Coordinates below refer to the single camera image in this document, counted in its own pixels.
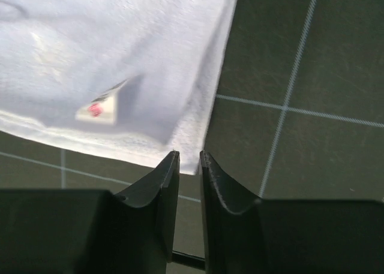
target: grid line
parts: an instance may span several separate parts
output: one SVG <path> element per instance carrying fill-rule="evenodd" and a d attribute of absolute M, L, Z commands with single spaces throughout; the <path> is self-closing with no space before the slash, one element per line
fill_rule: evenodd
<path fill-rule="evenodd" d="M 221 94 L 216 95 L 216 97 L 219 99 L 224 99 L 224 100 L 229 100 L 229 101 L 234 101 L 234 102 L 239 102 L 239 103 L 246 103 L 246 104 L 251 104 L 251 105 L 261 106 L 261 107 L 266 107 L 266 108 L 273 108 L 273 109 L 278 109 L 278 110 L 284 109 L 283 106 L 278 105 L 278 104 L 264 103 L 264 102 L 260 102 L 260 101 L 248 100 L 248 99 L 243 99 L 243 98 L 238 98 L 238 97 L 231 97 L 231 96 L 221 95 Z M 350 118 L 350 117 L 346 117 L 346 116 L 342 116 L 342 115 L 317 112 L 317 111 L 300 109 L 300 108 L 295 108 L 295 107 L 287 107 L 286 110 L 288 112 L 295 112 L 295 113 L 300 113 L 300 114 L 304 114 L 304 115 L 317 116 L 320 118 L 328 118 L 328 119 L 333 119 L 333 120 L 338 120 L 338 121 L 343 121 L 343 122 L 349 122 L 349 123 L 354 123 L 354 124 L 361 124 L 361 125 L 367 125 L 367 126 L 372 126 L 372 127 L 384 128 L 384 123 L 375 122 L 375 121 L 362 120 L 362 119 L 358 119 L 358 118 Z"/>
<path fill-rule="evenodd" d="M 305 43 L 307 41 L 307 37 L 308 37 L 309 29 L 311 26 L 311 21 L 312 21 L 312 17 L 313 17 L 313 13 L 314 13 L 314 8 L 316 6 L 316 2 L 317 2 L 317 0 L 311 0 L 310 6 L 309 6 L 308 11 L 307 11 L 307 15 L 305 17 L 304 27 L 303 27 L 302 34 L 300 37 L 299 46 L 298 46 L 298 49 L 296 51 L 295 61 L 293 63 L 293 68 L 291 71 L 291 75 L 289 77 L 289 84 L 288 84 L 286 96 L 284 98 L 283 109 L 280 113 L 280 117 L 278 120 L 274 140 L 272 142 L 271 151 L 269 153 L 268 161 L 266 163 L 266 167 L 265 167 L 265 171 L 264 171 L 264 175 L 263 175 L 263 180 L 262 180 L 262 183 L 260 186 L 259 197 L 263 197 L 265 187 L 266 187 L 266 184 L 267 184 L 268 178 L 269 178 L 269 172 L 271 171 L 272 164 L 274 162 L 277 144 L 280 140 L 281 130 L 283 129 L 283 124 L 284 124 L 285 118 L 287 116 L 287 109 L 289 106 L 289 101 L 290 101 L 290 98 L 292 96 L 293 87 L 294 87 L 295 82 L 296 82 L 296 76 L 297 76 L 297 73 L 299 70 L 302 54 L 304 52 Z"/>
<path fill-rule="evenodd" d="M 42 162 L 42 161 L 30 159 L 30 158 L 25 158 L 25 157 L 21 157 L 21 156 L 18 156 L 18 155 L 13 155 L 13 154 L 10 154 L 10 153 L 5 153 L 5 152 L 1 152 L 0 151 L 0 155 L 1 156 L 5 156 L 5 157 L 9 157 L 9 158 L 14 158 L 14 159 L 22 160 L 22 161 L 25 161 L 25 162 L 30 162 L 30 163 L 46 166 L 46 167 L 55 168 L 55 169 L 62 170 L 62 171 L 67 171 L 67 172 L 70 172 L 70 173 L 84 175 L 84 176 L 88 176 L 88 177 L 92 177 L 92 178 L 96 178 L 96 179 L 100 179 L 100 180 L 104 180 L 104 181 L 114 182 L 114 183 L 117 183 L 117 184 L 122 184 L 122 185 L 126 185 L 126 186 L 132 185 L 132 183 L 129 183 L 129 182 L 126 182 L 126 181 L 122 181 L 122 180 L 118 180 L 118 179 L 114 179 L 114 178 L 109 178 L 109 177 L 103 177 L 103 176 L 95 175 L 95 174 L 90 174 L 90 173 L 87 173 L 87 172 L 78 171 L 78 170 L 71 169 L 71 168 L 66 168 L 66 167 L 63 167 L 63 166 L 57 166 L 57 165 L 54 165 L 54 164 L 51 164 L 51 163 L 46 163 L 46 162 Z M 192 198 L 192 197 L 188 197 L 188 196 L 184 196 L 184 195 L 178 195 L 178 197 L 181 198 L 181 199 L 185 199 L 185 200 L 189 200 L 189 201 L 193 201 L 193 202 L 198 202 L 198 203 L 201 202 L 200 199 L 196 199 L 196 198 Z"/>

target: tag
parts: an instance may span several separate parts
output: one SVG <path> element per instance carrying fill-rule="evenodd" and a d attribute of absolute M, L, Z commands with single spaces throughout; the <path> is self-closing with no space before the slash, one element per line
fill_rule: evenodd
<path fill-rule="evenodd" d="M 97 124 L 116 124 L 117 94 L 126 81 L 120 82 L 113 88 L 105 91 L 90 104 L 76 112 L 75 119 L 79 121 L 93 122 Z"/>

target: table surface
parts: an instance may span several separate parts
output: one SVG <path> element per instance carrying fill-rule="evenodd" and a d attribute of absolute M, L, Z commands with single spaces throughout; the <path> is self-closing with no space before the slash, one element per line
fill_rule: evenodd
<path fill-rule="evenodd" d="M 263 197 L 383 200 L 383 72 L 384 0 L 238 0 L 206 150 Z M 1 188 L 117 192 L 151 171 L 0 141 Z M 200 208 L 183 175 L 175 250 L 203 256 Z"/>

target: towel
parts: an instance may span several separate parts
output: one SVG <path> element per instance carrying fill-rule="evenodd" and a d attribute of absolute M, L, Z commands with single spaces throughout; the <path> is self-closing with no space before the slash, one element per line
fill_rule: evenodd
<path fill-rule="evenodd" d="M 0 130 L 194 174 L 235 4 L 0 0 Z"/>

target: black plastic part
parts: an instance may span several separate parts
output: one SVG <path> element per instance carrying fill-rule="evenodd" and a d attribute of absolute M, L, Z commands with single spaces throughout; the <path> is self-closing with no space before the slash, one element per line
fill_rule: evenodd
<path fill-rule="evenodd" d="M 172 256 L 179 153 L 117 196 L 0 191 L 0 273 L 164 274 Z"/>
<path fill-rule="evenodd" d="M 261 199 L 200 159 L 207 273 L 384 273 L 383 203 Z"/>
<path fill-rule="evenodd" d="M 191 268 L 205 270 L 204 258 L 193 256 L 186 253 L 174 251 L 172 255 L 172 262 L 176 264 L 185 265 Z"/>

